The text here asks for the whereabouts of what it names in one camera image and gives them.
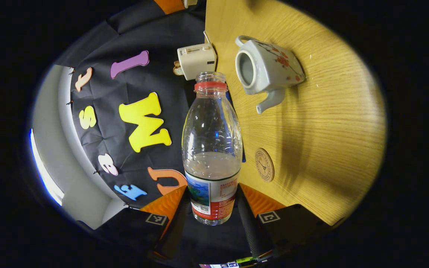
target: coaster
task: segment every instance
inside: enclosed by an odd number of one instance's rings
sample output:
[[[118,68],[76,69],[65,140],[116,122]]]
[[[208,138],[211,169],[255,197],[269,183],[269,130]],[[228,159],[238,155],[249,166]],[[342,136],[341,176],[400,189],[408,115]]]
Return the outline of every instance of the coaster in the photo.
[[[263,148],[258,148],[255,155],[257,172],[261,178],[270,182],[274,179],[274,164],[271,157]]]

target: wooden table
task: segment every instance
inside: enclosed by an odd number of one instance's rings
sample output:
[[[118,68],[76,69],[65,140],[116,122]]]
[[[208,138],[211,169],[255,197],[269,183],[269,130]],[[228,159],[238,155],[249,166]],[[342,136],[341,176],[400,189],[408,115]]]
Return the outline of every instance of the wooden table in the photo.
[[[328,224],[347,218],[375,180],[386,142],[384,101],[359,56],[339,36],[275,0],[208,0],[206,33],[226,75],[244,140],[242,182],[284,205],[307,207]],[[257,114],[265,93],[246,95],[235,71],[235,38],[248,35],[291,49],[307,80]],[[262,180],[255,152],[274,162]]]

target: yellow letter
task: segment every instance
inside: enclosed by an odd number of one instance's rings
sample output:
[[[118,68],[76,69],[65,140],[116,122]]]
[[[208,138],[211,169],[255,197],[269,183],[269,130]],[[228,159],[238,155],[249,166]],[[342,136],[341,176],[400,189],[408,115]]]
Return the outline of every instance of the yellow letter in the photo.
[[[97,120],[95,119],[95,112],[92,106],[85,107],[85,111],[82,110],[79,113],[80,126],[83,129],[88,129],[89,127],[95,126]]]
[[[138,124],[138,127],[128,138],[133,151],[137,153],[145,146],[154,144],[172,144],[167,129],[160,129],[160,133],[152,133],[163,124],[163,119],[145,117],[147,114],[159,115],[162,112],[158,95],[155,92],[150,93],[148,97],[131,105],[120,105],[119,113],[122,121],[132,124]]]
[[[77,90],[77,92],[80,92],[81,87],[85,84],[87,84],[87,82],[90,80],[90,78],[92,77],[92,68],[87,68],[87,73],[82,76],[81,74],[79,74],[79,77],[77,78],[77,82],[75,83],[75,89]]]

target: orange letter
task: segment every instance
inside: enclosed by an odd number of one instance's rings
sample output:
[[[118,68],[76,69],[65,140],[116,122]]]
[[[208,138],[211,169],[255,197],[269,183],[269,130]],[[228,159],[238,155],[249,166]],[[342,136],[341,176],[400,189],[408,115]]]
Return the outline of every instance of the orange letter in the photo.
[[[79,74],[77,82],[75,83],[75,89],[77,90],[77,92],[80,92],[81,87],[87,84],[87,82],[90,80],[91,77],[92,77],[92,68],[90,67],[87,68],[87,74],[85,74],[84,76]]]
[[[175,178],[178,181],[178,186],[162,186],[160,183],[156,185],[158,190],[162,195],[168,194],[173,190],[180,188],[181,186],[188,185],[186,178],[180,172],[172,169],[160,169],[154,170],[149,167],[148,174],[152,177],[153,180],[158,180],[158,178]]]

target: white wall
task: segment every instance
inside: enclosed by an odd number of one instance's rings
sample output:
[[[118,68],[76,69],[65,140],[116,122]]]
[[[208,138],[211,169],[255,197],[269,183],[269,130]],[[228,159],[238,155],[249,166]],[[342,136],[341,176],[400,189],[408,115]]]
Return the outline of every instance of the white wall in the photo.
[[[49,175],[64,192],[62,207],[75,220],[96,229],[123,208],[85,155],[73,125],[70,69],[52,66],[39,89],[32,128]]]

